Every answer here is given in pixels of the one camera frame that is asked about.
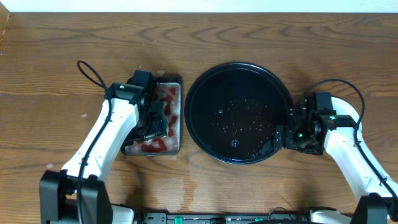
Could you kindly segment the mint green plate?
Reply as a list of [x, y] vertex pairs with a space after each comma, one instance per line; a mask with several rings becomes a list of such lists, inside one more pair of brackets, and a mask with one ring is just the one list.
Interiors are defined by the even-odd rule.
[[356, 123], [358, 122], [358, 119], [359, 119], [358, 112], [348, 102], [346, 102], [345, 100], [342, 100], [341, 98], [332, 96], [331, 103], [332, 103], [332, 108], [335, 111], [335, 117], [336, 116], [352, 117], [354, 124], [350, 124], [349, 127], [355, 128]]

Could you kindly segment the green yellow sponge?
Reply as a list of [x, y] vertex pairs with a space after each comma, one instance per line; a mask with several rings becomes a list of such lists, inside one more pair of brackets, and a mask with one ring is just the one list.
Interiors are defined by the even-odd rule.
[[166, 132], [167, 130], [167, 118], [164, 113], [166, 103], [164, 101], [156, 101], [151, 109], [151, 125], [160, 132]]

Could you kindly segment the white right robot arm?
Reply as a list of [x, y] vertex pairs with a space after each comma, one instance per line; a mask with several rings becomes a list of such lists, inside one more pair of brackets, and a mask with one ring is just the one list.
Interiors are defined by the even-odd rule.
[[358, 202], [353, 215], [331, 208], [310, 209], [308, 223], [387, 223], [397, 221], [397, 182], [382, 168], [364, 142], [362, 115], [346, 101], [319, 92], [307, 96], [290, 113], [290, 124], [278, 126], [263, 146], [320, 156], [329, 154]]

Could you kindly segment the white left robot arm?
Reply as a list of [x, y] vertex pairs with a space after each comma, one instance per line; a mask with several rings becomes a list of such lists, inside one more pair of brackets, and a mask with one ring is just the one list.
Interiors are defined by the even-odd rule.
[[61, 171], [48, 170], [39, 183], [41, 223], [137, 223], [134, 209], [113, 205], [106, 180], [120, 149], [167, 134], [162, 85], [113, 83], [99, 117]]

